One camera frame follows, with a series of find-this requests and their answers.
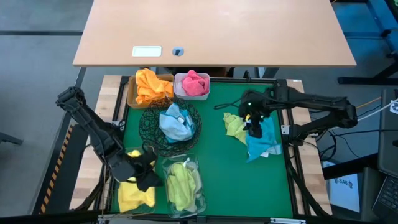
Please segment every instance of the towel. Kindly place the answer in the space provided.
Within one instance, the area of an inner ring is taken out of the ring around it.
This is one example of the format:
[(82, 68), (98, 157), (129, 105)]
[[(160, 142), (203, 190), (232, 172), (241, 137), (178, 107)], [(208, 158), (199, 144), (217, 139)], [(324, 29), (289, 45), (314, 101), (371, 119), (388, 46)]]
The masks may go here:
[(256, 138), (246, 135), (246, 144), (248, 145), (249, 158), (246, 162), (251, 162), (259, 156), (267, 157), (268, 153), (279, 155), (282, 153), (280, 145), (277, 144), (275, 139), (274, 121), (272, 118), (264, 118), (260, 122), (262, 138)]
[(136, 73), (138, 104), (149, 104), (166, 96), (173, 97), (173, 86), (169, 81), (159, 80), (155, 72), (148, 68)]
[[(138, 150), (134, 150), (128, 154), (131, 157), (137, 157), (140, 155), (140, 152)], [(136, 178), (130, 177), (129, 180), (136, 181)], [(155, 206), (155, 187), (149, 187), (146, 192), (142, 192), (138, 189), (137, 184), (120, 182), (118, 189), (118, 202), (120, 212), (136, 209), (142, 204), (153, 207)]]
[(242, 118), (230, 113), (224, 113), (226, 135), (235, 136), (239, 141), (246, 145), (247, 131), (244, 131), (244, 122)]
[(176, 103), (172, 103), (167, 111), (160, 112), (159, 127), (169, 143), (187, 141), (195, 133), (195, 125), (188, 111), (180, 111)]
[(209, 79), (202, 78), (194, 70), (189, 70), (182, 80), (182, 88), (188, 96), (203, 96), (209, 93)]
[(195, 179), (192, 171), (182, 162), (171, 165), (167, 177), (167, 195), (170, 202), (175, 204), (177, 211), (186, 208), (195, 211)]

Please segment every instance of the pink cloth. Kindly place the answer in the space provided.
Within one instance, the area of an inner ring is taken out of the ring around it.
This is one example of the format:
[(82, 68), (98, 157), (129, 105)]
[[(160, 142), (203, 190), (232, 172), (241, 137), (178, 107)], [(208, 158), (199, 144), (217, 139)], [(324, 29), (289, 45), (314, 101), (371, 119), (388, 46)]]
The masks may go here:
[(188, 96), (203, 96), (209, 93), (209, 79), (202, 78), (194, 70), (182, 80), (182, 88)]

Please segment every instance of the wooden desk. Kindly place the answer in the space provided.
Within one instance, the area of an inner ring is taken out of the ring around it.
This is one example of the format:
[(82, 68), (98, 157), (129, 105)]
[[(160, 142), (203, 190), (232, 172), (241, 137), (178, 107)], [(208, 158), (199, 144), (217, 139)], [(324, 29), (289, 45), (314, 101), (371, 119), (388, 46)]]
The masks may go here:
[[(162, 55), (132, 57), (142, 45), (161, 46)], [(73, 64), (356, 65), (329, 0), (95, 0)]]
[[(121, 76), (114, 75), (106, 75), (104, 77), (95, 112), (105, 121), (111, 121), (112, 119), (115, 101), (119, 91), (120, 79)], [(287, 83), (288, 86), (292, 86), (299, 91), (303, 91), (303, 84), (301, 80), (288, 80)], [(127, 88), (124, 89), (123, 102), (125, 102), (126, 96)], [(123, 115), (123, 109), (124, 103), (121, 104), (119, 118), (121, 118)], [(293, 119), (297, 124), (305, 124), (311, 121), (308, 109), (294, 108), (292, 112)], [(287, 120), (287, 113), (285, 111), (284, 120)], [(316, 144), (315, 140), (312, 138), (307, 138), (306, 141)], [(318, 151), (313, 146), (306, 144), (299, 147), (299, 149), (306, 186), (314, 196), (315, 200), (322, 206), (322, 208), (331, 214), (329, 198), (326, 192), (325, 181), (323, 180), (322, 167), (320, 164)], [(86, 149), (81, 162), (70, 208), (76, 208), (79, 206), (87, 197), (87, 195), (93, 190), (100, 177), (101, 166), (102, 164), (93, 152), (92, 148)], [(302, 196), (297, 186), (295, 191), (298, 211), (300, 214), (304, 214)]]

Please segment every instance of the green mat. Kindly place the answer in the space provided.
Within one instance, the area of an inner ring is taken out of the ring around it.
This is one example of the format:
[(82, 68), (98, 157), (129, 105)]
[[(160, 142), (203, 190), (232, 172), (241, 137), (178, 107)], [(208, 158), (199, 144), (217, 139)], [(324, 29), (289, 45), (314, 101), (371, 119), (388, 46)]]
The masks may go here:
[[(189, 153), (198, 156), (200, 174), (207, 208), (201, 215), (236, 217), (292, 217), (289, 187), (283, 154), (260, 157), (246, 163), (247, 147), (235, 137), (227, 136), (223, 113), (238, 114), (230, 106), (214, 110), (214, 105), (230, 103), (241, 97), (248, 88), (264, 91), (271, 85), (212, 83), (206, 101), (190, 101), (201, 115), (202, 131), (198, 143)], [(139, 147), (139, 120), (144, 110), (130, 108), (124, 134), (124, 146)], [(278, 115), (272, 113), (276, 139), (281, 143)], [(165, 178), (161, 168), (162, 158), (156, 165), (156, 173)], [(111, 212), (119, 212), (118, 185), (113, 197)], [(167, 214), (165, 187), (156, 188), (155, 213)]]

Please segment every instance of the yellow cloth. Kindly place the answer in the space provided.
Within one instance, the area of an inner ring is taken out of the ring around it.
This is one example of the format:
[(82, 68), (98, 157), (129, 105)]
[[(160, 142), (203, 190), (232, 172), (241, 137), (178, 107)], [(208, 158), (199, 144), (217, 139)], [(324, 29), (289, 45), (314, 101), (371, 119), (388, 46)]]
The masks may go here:
[[(140, 155), (138, 150), (128, 153), (131, 157)], [(136, 181), (135, 177), (130, 177), (130, 181)], [(155, 187), (149, 187), (146, 192), (138, 190), (137, 184), (120, 182), (118, 189), (118, 202), (120, 212), (126, 212), (138, 208), (142, 204), (150, 207), (155, 206)]]
[(177, 211), (192, 207), (195, 203), (195, 180), (192, 172), (182, 162), (174, 163), (167, 177), (167, 195)]
[(242, 118), (230, 113), (224, 113), (226, 135), (235, 136), (239, 141), (246, 145), (247, 131), (244, 131), (244, 123)]
[(148, 68), (136, 73), (138, 104), (149, 104), (166, 96), (173, 97), (173, 86), (169, 81), (159, 80), (155, 72)]

